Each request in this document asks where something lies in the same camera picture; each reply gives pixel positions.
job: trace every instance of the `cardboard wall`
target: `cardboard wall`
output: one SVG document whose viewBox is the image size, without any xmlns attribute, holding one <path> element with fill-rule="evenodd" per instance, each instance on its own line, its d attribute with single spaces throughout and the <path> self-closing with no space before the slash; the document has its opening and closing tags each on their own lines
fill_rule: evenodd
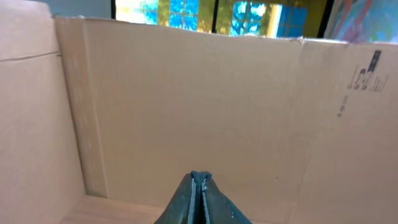
<svg viewBox="0 0 398 224">
<path fill-rule="evenodd" d="M 58 223 L 84 194 L 53 20 L 0 1 L 0 223 Z"/>
<path fill-rule="evenodd" d="M 253 220 L 398 222 L 397 46 L 57 24 L 89 190 L 164 206 L 208 170 Z"/>
</svg>

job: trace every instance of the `black vertical bar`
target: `black vertical bar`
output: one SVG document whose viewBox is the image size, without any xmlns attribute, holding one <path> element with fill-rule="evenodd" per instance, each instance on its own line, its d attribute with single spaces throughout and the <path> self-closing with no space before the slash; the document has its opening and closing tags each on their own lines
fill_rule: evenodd
<svg viewBox="0 0 398 224">
<path fill-rule="evenodd" d="M 214 13 L 213 13 L 213 24 L 211 25 L 211 33 L 216 34 L 216 24 L 217 24 L 217 13 L 218 13 L 218 1 L 214 2 Z"/>
<path fill-rule="evenodd" d="M 116 19 L 116 0 L 111 0 L 111 19 Z"/>
<path fill-rule="evenodd" d="M 318 29 L 318 38 L 323 38 L 325 35 L 326 28 L 328 27 L 328 22 L 331 14 L 331 10 L 333 9 L 333 3 L 335 0 L 327 0 L 325 4 L 325 10 L 323 10 L 321 24 L 319 25 Z"/>
</svg>

